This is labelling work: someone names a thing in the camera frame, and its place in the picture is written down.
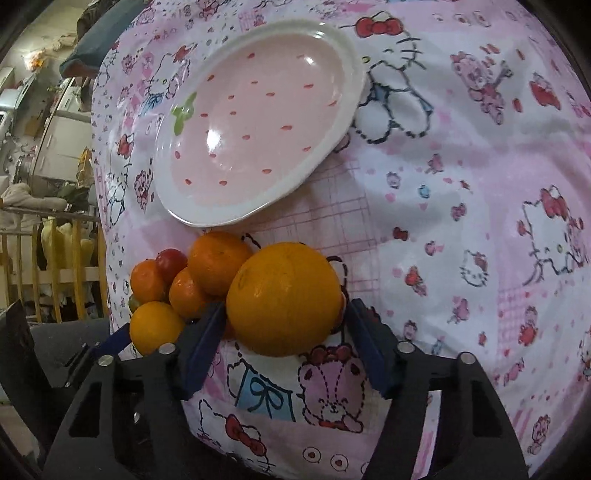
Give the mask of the small orange tangerine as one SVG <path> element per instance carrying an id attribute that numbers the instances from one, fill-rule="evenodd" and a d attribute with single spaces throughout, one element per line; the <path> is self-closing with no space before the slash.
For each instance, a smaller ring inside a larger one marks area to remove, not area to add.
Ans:
<path id="1" fill-rule="evenodd" d="M 211 296 L 194 281 L 187 267 L 173 279 L 168 299 L 173 310 L 185 321 L 200 318 L 212 303 Z"/>

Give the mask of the medium orange tangerine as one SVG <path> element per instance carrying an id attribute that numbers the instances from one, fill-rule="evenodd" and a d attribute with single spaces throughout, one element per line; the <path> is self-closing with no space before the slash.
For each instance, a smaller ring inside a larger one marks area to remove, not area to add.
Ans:
<path id="1" fill-rule="evenodd" d="M 187 268 L 192 279 L 206 294 L 223 297 L 238 270 L 252 254 L 252 248 L 238 236 L 212 231 L 193 242 L 187 257 Z"/>

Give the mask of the large orange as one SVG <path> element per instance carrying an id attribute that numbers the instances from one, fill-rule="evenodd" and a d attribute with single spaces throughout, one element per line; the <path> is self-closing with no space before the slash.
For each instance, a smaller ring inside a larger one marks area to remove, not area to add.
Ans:
<path id="1" fill-rule="evenodd" d="M 342 318 L 341 283 L 317 250 L 296 242 L 260 249 L 226 296 L 235 338 L 256 354 L 287 357 L 322 343 Z"/>

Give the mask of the small yellow-orange tangerine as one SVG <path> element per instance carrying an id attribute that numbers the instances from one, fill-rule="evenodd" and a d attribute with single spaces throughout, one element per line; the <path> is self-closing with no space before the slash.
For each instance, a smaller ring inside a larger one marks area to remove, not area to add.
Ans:
<path id="1" fill-rule="evenodd" d="M 164 302 L 147 302 L 131 315 L 129 335 L 135 349 L 148 356 L 165 343 L 175 343 L 185 321 Z"/>

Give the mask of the green grape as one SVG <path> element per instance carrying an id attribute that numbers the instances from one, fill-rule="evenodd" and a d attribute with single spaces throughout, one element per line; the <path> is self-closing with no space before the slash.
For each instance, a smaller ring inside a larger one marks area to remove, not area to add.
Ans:
<path id="1" fill-rule="evenodd" d="M 140 306 L 140 302 L 135 298 L 134 295 L 131 295 L 128 298 L 128 308 L 131 313 L 134 313 Z"/>

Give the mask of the small red tomato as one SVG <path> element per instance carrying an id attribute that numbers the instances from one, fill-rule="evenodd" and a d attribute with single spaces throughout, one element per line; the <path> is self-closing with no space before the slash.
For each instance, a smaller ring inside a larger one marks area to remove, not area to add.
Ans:
<path id="1" fill-rule="evenodd" d="M 158 273 L 166 285 L 170 285 L 176 275 L 187 266 L 186 256 L 174 248 L 160 251 L 155 262 Z"/>

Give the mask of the pink cartoon print bedsheet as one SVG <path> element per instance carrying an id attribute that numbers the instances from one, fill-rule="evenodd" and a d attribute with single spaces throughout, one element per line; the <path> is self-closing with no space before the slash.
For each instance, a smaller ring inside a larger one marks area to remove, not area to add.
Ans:
<path id="1" fill-rule="evenodd" d="M 108 49 L 92 100 L 110 327 L 133 266 L 195 233 L 155 192 L 155 134 L 223 43 L 297 17 L 355 41 L 353 127 L 294 194 L 233 231 L 335 259 L 399 338 L 470 351 L 541 478 L 590 428 L 590 100 L 515 1 L 149 1 Z"/>

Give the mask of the white cabinet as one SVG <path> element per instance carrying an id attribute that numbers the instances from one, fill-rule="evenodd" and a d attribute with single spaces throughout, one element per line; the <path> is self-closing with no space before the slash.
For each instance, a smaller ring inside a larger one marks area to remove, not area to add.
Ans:
<path id="1" fill-rule="evenodd" d="M 91 148 L 91 113 L 82 106 L 82 88 L 73 78 L 62 83 L 47 119 L 33 163 L 33 175 L 75 182 L 82 154 Z"/>

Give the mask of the pink strawberry pattern plate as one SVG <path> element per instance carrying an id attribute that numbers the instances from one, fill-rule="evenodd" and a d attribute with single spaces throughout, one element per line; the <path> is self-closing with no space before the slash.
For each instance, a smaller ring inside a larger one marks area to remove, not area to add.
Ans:
<path id="1" fill-rule="evenodd" d="M 178 89 L 155 140 L 155 191 L 195 228 L 235 224 L 304 183 L 346 136 L 366 70 L 353 40 L 308 19 L 226 42 Z"/>

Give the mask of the teal pillow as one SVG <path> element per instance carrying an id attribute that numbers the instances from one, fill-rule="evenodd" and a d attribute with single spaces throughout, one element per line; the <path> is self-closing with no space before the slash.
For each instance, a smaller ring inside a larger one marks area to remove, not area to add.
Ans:
<path id="1" fill-rule="evenodd" d="M 103 59 L 150 1 L 94 1 L 77 20 L 77 43 L 59 66 L 63 79 L 93 78 Z"/>

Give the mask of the wooden crib rail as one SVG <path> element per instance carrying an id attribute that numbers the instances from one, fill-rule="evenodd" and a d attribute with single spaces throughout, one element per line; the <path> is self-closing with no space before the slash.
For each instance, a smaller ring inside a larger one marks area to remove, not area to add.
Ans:
<path id="1" fill-rule="evenodd" d="M 1 228 L 1 309 L 16 301 L 36 323 L 64 320 L 74 305 L 77 320 L 93 304 L 108 313 L 106 243 L 98 217 L 1 205 L 14 220 Z"/>

